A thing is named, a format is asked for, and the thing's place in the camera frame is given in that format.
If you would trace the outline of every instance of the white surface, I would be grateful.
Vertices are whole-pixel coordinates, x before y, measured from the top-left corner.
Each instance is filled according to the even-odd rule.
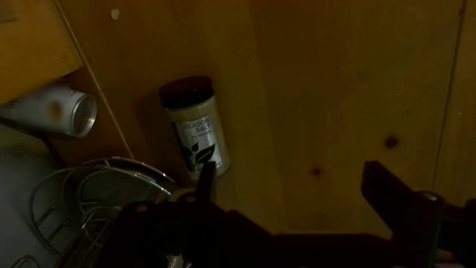
[[[31,255],[41,268],[53,267],[29,230],[28,195],[40,179],[57,169],[41,140],[0,126],[0,268]]]

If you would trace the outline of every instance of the wooden cabinet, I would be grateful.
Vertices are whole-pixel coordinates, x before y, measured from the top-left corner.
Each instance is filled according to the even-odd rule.
[[[118,154],[184,178],[157,88],[208,75],[232,158],[218,203],[270,231],[385,233],[359,197],[367,160],[416,190],[447,182],[435,175],[459,134],[446,128],[464,133],[450,88],[476,66],[461,57],[452,79],[474,41],[459,39],[474,17],[462,0],[59,5],[93,81],[83,88],[104,105],[87,139],[52,139],[69,164]]]
[[[53,0],[0,2],[0,103],[81,66]]]

